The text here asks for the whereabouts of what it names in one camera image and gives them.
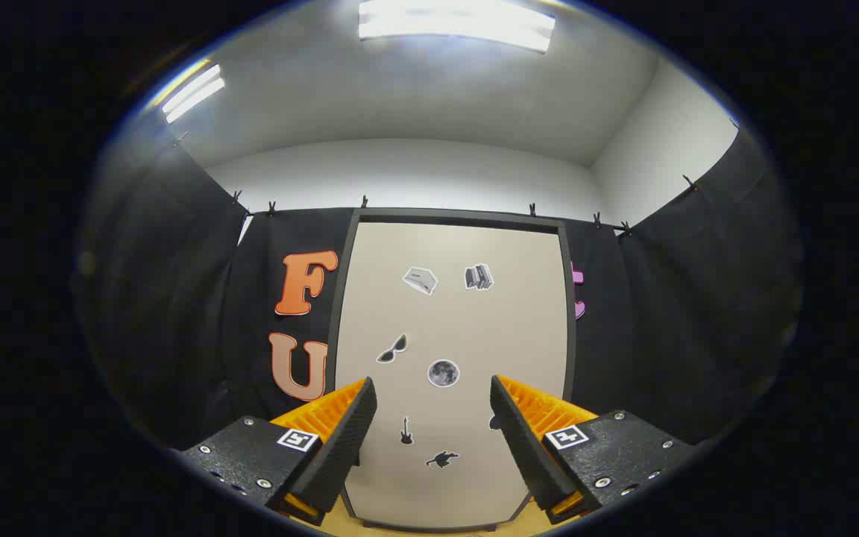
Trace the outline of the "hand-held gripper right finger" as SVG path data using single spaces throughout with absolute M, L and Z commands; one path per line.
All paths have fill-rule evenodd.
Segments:
M 553 526 L 631 502 L 699 452 L 626 410 L 594 414 L 505 375 L 491 378 L 490 404 L 529 496 Z

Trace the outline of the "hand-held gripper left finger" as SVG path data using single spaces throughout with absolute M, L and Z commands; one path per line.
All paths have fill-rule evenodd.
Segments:
M 176 459 L 209 486 L 273 515 L 321 526 L 377 411 L 363 377 L 273 419 L 237 418 Z

